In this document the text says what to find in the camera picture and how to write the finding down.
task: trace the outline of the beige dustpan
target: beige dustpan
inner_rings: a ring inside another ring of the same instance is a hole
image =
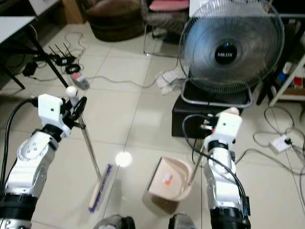
[[[161,157],[148,192],[171,201],[181,201],[191,192],[192,174],[192,167],[185,161]]]

